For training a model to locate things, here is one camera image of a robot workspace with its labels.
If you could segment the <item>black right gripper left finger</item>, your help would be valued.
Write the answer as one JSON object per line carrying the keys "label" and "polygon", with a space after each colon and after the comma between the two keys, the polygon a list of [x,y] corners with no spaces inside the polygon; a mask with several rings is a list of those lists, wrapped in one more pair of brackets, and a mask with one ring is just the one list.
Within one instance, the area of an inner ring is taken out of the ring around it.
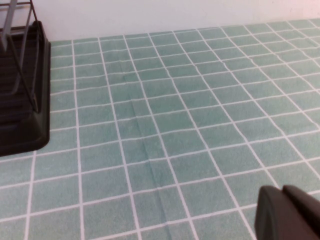
{"label": "black right gripper left finger", "polygon": [[254,222],[258,240],[311,240],[313,230],[291,200],[278,188],[259,190]]}

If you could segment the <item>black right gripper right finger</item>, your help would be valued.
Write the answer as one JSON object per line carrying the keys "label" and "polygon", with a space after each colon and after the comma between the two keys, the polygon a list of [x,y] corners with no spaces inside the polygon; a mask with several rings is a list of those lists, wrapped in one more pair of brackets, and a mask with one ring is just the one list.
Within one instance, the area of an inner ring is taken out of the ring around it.
{"label": "black right gripper right finger", "polygon": [[294,185],[284,185],[282,191],[320,239],[320,201]]}

